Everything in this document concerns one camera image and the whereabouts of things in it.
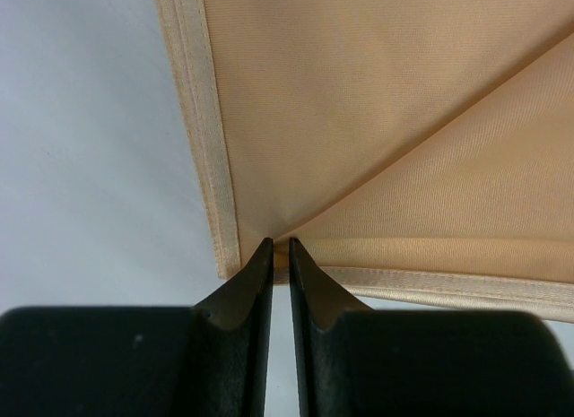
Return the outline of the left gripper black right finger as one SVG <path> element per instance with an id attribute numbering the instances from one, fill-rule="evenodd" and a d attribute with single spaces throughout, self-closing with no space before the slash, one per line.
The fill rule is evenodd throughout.
<path id="1" fill-rule="evenodd" d="M 375 310 L 289 245 L 304 416 L 570 416 L 573 376 L 524 312 Z"/>

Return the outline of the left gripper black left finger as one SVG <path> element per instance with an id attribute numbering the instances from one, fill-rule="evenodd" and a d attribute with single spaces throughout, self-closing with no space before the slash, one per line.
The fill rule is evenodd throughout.
<path id="1" fill-rule="evenodd" d="M 191 307 L 19 307 L 1 317 L 4 416 L 260 416 L 273 242 Z"/>

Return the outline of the peach cloth napkin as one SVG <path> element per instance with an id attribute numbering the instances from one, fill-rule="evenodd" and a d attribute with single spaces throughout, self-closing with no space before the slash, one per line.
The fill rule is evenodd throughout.
<path id="1" fill-rule="evenodd" d="M 573 318 L 573 0 L 156 0 L 217 273 Z"/>

